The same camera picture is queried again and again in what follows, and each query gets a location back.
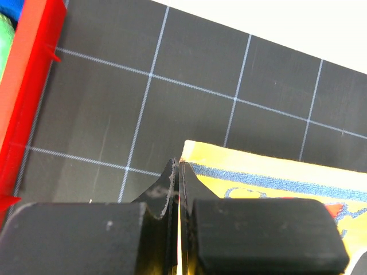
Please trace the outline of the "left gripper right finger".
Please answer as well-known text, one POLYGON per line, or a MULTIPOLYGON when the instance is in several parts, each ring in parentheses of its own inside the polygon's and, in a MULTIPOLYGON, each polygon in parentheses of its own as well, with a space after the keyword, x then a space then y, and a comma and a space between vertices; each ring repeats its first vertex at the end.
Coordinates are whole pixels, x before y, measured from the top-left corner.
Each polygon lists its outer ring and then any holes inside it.
POLYGON ((350 258, 315 199, 219 198, 179 165, 183 274, 341 274, 350 258))

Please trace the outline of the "yellow and blue towel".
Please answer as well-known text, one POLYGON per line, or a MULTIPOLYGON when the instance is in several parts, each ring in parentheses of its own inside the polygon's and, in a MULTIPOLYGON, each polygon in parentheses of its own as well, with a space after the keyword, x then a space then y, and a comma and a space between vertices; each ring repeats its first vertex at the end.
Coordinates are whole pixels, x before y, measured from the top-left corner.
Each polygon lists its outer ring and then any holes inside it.
POLYGON ((325 204, 350 257, 346 274, 366 274, 366 174, 187 140, 180 161, 219 198, 308 198, 325 204))

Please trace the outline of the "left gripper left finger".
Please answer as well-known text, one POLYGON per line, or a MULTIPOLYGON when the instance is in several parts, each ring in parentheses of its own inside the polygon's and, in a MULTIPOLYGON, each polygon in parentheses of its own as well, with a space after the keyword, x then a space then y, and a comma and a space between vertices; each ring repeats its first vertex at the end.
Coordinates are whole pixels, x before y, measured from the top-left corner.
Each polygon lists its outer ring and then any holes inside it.
POLYGON ((178 167, 130 203, 29 203, 1 233, 2 274, 172 274, 178 167))

